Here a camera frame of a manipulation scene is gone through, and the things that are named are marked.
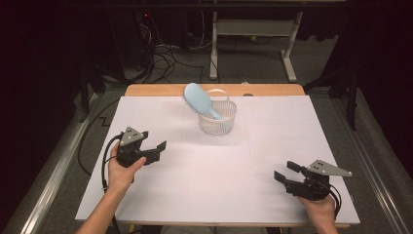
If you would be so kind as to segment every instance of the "mesh basket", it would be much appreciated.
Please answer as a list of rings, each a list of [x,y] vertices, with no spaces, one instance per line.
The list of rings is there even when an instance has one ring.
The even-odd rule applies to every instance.
[[[210,114],[198,114],[201,129],[210,135],[228,134],[234,127],[237,106],[233,101],[230,101],[228,94],[225,91],[219,89],[208,91],[208,93],[212,92],[224,93],[227,96],[224,100],[212,101],[212,108],[222,117],[222,119],[213,119]]]

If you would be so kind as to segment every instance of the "wooden table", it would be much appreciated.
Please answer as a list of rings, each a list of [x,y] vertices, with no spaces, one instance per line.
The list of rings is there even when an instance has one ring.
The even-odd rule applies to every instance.
[[[179,96],[186,84],[131,85],[119,102],[76,219],[86,219],[102,196],[100,164],[110,139],[126,127],[148,131],[142,150],[166,140],[161,160],[137,174],[116,216],[144,225],[265,226],[310,225],[301,204],[274,180],[274,170],[300,181],[286,168],[291,160],[335,164],[317,114],[296,84],[202,84],[225,90],[237,104],[234,129],[210,136]],[[358,224],[341,177],[331,183],[344,207],[337,227]]]
[[[181,96],[186,84],[130,85],[126,97]],[[204,90],[221,89],[229,96],[303,96],[303,88],[296,84],[201,84]]]

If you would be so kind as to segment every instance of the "wrist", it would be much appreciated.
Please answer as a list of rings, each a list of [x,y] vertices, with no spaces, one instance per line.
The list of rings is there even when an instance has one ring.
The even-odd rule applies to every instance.
[[[110,199],[122,201],[126,195],[126,192],[122,192],[116,189],[111,189],[110,186],[107,188],[106,193],[104,194],[105,197]]]
[[[326,223],[316,226],[318,234],[338,234],[337,228],[334,223]]]

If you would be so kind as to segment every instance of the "blue brush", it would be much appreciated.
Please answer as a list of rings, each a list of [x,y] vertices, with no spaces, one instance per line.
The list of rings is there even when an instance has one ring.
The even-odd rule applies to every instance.
[[[212,108],[209,95],[198,84],[188,84],[183,90],[183,99],[195,112],[210,114],[213,119],[222,120],[222,117]]]

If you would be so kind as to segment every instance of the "white paper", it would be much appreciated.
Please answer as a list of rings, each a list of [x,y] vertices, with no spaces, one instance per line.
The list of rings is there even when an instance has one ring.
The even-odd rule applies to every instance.
[[[143,167],[116,212],[120,221],[198,224],[308,223],[303,206],[274,171],[302,181],[287,161],[336,165],[309,97],[230,97],[237,105],[234,129],[205,134],[181,97],[122,97],[108,141],[126,127],[148,131],[141,150],[166,140],[161,160]],[[102,149],[76,219],[86,219],[103,195]],[[359,223],[341,177],[331,183],[343,207],[337,223]]]

